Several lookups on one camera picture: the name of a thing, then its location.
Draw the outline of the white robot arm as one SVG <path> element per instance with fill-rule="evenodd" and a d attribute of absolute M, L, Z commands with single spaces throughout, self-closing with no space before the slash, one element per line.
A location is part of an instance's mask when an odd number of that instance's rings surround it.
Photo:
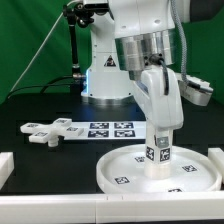
<path fill-rule="evenodd" d="M 146 146 L 172 146 L 173 131 L 183 125 L 181 100 L 205 106 L 213 89 L 186 72 L 169 69 L 172 32 L 180 35 L 182 55 L 187 55 L 185 34 L 177 6 L 183 0 L 84 0 L 93 13 L 109 13 L 119 66 L 129 73 L 134 98 L 146 117 Z"/>

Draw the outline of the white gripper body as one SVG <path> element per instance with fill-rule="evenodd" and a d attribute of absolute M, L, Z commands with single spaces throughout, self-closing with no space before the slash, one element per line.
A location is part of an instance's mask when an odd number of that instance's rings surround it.
<path fill-rule="evenodd" d="M 134 99 L 146 120 L 157 130 L 179 129 L 183 125 L 183 110 L 175 73 L 168 70 L 169 93 L 164 94 L 165 81 L 160 66 L 150 66 L 133 82 Z"/>

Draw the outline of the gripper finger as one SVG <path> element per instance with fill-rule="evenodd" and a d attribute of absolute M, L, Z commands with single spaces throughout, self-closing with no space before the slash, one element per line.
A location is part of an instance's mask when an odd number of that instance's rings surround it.
<path fill-rule="evenodd" d="M 172 145 L 173 131 L 157 131 L 156 132 L 156 143 L 158 148 L 168 148 Z"/>

